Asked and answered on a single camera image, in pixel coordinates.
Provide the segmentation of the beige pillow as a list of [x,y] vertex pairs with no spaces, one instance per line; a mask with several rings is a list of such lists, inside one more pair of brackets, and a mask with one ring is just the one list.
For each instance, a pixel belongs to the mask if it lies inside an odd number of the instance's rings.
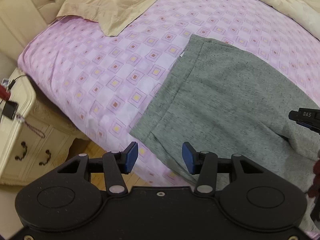
[[97,22],[106,36],[117,36],[156,1],[66,0],[57,17],[78,16]]

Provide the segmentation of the purple patterned bed sheet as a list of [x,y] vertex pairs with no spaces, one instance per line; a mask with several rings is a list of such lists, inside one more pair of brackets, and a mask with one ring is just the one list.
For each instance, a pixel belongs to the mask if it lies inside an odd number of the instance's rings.
[[27,45],[18,65],[103,149],[138,142],[134,171],[149,184],[192,185],[130,132],[193,35],[253,54],[319,107],[319,40],[259,0],[157,0],[117,36],[65,16]]

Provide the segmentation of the grey speckled pants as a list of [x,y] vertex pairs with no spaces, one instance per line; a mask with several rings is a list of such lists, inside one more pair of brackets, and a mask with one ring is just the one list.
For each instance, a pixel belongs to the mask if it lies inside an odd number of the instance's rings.
[[131,129],[172,172],[191,184],[182,145],[220,158],[239,154],[307,191],[319,158],[319,135],[289,119],[317,105],[253,54],[193,35]]

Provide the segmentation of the cream nightstand with drawers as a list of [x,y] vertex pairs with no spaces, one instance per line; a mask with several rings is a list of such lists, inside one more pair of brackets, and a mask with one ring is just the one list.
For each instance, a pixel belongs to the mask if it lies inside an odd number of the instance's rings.
[[83,148],[89,138],[45,96],[38,96],[19,69],[11,101],[16,116],[1,118],[1,184],[24,186],[64,163],[73,142]]

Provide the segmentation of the cream tufted headboard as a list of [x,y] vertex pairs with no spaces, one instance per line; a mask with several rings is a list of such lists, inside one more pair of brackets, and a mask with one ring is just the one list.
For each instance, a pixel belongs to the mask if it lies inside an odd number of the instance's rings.
[[1,0],[1,52],[17,59],[55,21],[65,0]]

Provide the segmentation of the red black items on nightstand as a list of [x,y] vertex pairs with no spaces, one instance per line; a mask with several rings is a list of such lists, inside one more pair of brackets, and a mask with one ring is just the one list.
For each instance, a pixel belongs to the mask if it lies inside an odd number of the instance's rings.
[[13,86],[19,78],[25,76],[26,75],[20,75],[14,78],[13,80],[3,78],[1,82],[1,103],[4,102],[4,106],[1,109],[1,117],[5,116],[10,120],[14,120],[18,109],[18,103],[10,100],[11,89],[13,88]]

